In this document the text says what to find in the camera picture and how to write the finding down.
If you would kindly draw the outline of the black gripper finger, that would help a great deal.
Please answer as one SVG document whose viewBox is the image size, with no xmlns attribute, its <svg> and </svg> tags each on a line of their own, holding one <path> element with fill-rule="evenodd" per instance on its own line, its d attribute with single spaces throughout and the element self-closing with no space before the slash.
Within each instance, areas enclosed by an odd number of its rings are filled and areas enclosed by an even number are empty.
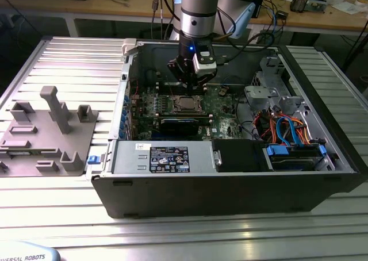
<svg viewBox="0 0 368 261">
<path fill-rule="evenodd" d="M 191 94 L 195 95 L 203 91 L 204 86 L 216 76 L 216 72 L 199 76 L 194 74 L 191 80 Z"/>
<path fill-rule="evenodd" d="M 188 96 L 192 95 L 192 61 L 177 56 L 172 59 L 167 64 L 168 69 L 174 75 L 176 80 L 182 84 L 186 89 L 186 94 Z"/>
</svg>

